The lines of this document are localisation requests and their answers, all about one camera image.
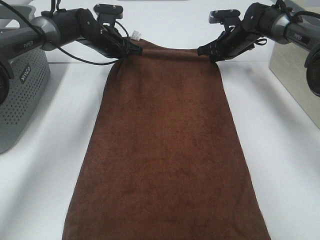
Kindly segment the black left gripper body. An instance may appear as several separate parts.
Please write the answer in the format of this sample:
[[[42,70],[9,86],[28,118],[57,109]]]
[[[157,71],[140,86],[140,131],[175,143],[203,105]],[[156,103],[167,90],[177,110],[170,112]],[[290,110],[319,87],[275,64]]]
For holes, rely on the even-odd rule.
[[[109,28],[105,28],[92,15],[79,16],[81,38],[79,42],[100,53],[106,58],[123,58],[128,50],[122,36],[114,35]]]

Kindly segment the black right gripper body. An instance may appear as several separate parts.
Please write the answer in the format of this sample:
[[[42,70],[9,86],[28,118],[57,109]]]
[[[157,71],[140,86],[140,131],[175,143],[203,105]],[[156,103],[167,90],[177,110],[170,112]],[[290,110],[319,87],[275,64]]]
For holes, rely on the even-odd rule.
[[[225,60],[230,60],[254,48],[254,42],[257,39],[258,34],[256,32],[244,30],[239,22],[234,27],[224,25],[224,31],[214,43],[216,44],[216,49],[226,57]]]

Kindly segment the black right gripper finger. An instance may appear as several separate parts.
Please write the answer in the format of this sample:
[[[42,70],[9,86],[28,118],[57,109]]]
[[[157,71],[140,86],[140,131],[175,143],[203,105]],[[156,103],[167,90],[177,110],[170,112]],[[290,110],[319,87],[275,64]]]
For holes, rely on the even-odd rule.
[[[210,42],[206,45],[199,46],[197,49],[198,56],[217,56],[216,43]]]
[[[209,60],[211,63],[216,63],[220,61],[225,61],[226,57],[223,54],[221,54],[217,48],[212,48],[209,51]]]

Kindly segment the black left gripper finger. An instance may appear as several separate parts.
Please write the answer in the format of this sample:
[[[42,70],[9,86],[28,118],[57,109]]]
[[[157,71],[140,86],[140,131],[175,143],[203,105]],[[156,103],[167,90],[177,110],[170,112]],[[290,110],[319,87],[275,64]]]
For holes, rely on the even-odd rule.
[[[126,50],[137,50],[138,46],[131,42],[130,38],[124,38],[124,46]]]
[[[127,58],[128,56],[131,56],[131,55],[139,55],[140,56],[143,53],[143,48],[139,45],[137,45],[137,50],[126,50],[125,43],[123,43],[121,48],[122,48],[121,59]]]

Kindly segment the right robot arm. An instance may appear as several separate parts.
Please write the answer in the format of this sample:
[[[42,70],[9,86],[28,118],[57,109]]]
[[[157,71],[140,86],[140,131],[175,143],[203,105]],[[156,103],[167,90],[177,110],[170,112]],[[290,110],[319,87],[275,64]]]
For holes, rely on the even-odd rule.
[[[220,36],[197,49],[199,56],[208,56],[211,63],[234,59],[255,45],[263,46],[267,40],[286,45],[294,43],[308,51],[304,67],[309,89],[320,95],[320,28],[306,23],[303,17],[318,19],[320,15],[310,11],[293,12],[285,2],[273,5],[259,2],[251,4],[243,19],[237,9],[213,10],[209,13],[210,24],[221,24]]]

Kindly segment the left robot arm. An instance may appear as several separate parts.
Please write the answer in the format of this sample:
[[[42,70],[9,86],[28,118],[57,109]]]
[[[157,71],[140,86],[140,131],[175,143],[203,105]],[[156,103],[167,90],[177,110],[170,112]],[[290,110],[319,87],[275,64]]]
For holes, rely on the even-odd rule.
[[[23,54],[41,49],[52,51],[77,41],[109,59],[123,59],[129,55],[141,55],[142,47],[135,45],[129,37],[123,37],[115,28],[121,19],[123,8],[103,4],[102,11],[95,19],[89,9],[59,9],[44,11],[32,21],[27,20],[10,5],[2,5],[11,10],[26,23],[26,27],[0,34],[0,101],[3,103],[10,89],[14,72],[10,61]]]

